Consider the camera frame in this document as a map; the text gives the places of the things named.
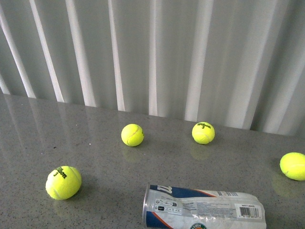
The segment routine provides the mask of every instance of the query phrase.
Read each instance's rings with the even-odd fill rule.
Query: can label
[[[250,194],[148,185],[143,223],[149,228],[266,229],[264,207]]]

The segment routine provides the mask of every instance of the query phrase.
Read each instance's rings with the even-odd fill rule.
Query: gray countertop
[[[121,140],[129,123],[144,130],[137,147]],[[249,193],[267,228],[305,228],[305,182],[279,168],[284,154],[305,153],[304,139],[214,125],[203,146],[194,124],[0,94],[0,228],[142,229],[147,183]],[[63,165],[78,168],[82,187],[53,200],[45,182]]]

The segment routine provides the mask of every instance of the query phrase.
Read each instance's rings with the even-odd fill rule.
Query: tennis ball
[[[280,161],[281,171],[290,179],[305,180],[305,155],[301,153],[288,153]]]
[[[123,128],[121,138],[128,146],[137,146],[143,141],[144,133],[139,125],[129,124]]]
[[[197,123],[192,130],[194,140],[199,144],[208,144],[215,137],[214,127],[205,122]]]
[[[81,175],[76,168],[61,166],[53,170],[46,182],[46,190],[54,199],[68,199],[81,187]]]

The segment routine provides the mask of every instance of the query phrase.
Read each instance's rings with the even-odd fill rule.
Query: white curtain
[[[0,88],[305,137],[305,1],[0,0]]]

